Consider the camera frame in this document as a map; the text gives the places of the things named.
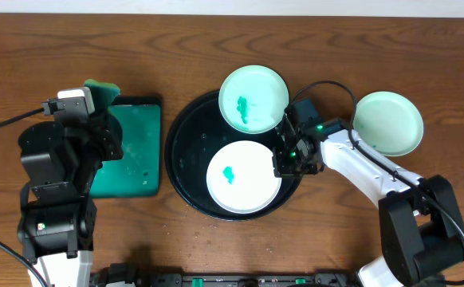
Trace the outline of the green yellow sponge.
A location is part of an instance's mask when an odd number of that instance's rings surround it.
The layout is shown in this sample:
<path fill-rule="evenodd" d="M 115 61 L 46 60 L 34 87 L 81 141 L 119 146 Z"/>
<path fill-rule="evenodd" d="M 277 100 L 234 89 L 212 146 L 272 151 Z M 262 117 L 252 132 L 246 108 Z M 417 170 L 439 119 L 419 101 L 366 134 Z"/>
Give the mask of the green yellow sponge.
<path fill-rule="evenodd" d="M 96 112 L 107 109 L 120 95 L 120 88 L 113 83 L 88 79 L 84 82 L 84 86 L 89 88 L 91 92 L 92 102 Z"/>

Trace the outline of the white stained plate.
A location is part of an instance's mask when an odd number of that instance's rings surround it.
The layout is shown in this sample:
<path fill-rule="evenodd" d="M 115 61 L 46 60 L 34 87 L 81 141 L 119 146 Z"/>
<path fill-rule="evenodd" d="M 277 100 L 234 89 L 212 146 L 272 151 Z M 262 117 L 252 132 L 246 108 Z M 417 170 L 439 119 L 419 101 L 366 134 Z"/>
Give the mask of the white stained plate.
<path fill-rule="evenodd" d="M 276 177 L 273 153 L 265 145 L 241 140 L 222 147 L 206 170 L 211 198 L 234 214 L 252 214 L 278 195 L 282 179 Z"/>

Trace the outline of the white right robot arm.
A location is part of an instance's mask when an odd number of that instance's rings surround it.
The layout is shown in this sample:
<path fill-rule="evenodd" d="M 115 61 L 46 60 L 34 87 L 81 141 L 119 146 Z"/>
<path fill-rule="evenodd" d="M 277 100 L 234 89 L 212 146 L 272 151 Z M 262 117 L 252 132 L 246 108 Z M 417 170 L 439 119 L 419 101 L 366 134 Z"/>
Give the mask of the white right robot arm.
<path fill-rule="evenodd" d="M 358 271 L 362 286 L 464 285 L 464 279 L 439 275 L 464 261 L 464 223 L 446 179 L 425 179 L 397 166 L 343 120 L 284 116 L 275 130 L 283 142 L 273 151 L 277 177 L 300 178 L 329 168 L 377 206 L 382 254 Z"/>

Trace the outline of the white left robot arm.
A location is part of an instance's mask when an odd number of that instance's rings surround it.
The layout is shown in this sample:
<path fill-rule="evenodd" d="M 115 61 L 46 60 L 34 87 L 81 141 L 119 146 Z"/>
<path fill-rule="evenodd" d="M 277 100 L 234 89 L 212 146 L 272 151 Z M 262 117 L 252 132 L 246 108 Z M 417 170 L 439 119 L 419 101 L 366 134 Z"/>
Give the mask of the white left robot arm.
<path fill-rule="evenodd" d="M 90 189 L 105 161 L 122 158 L 121 140 L 106 110 L 41 122 L 20 135 L 29 182 L 20 192 L 18 240 L 42 286 L 89 285 L 97 215 Z"/>

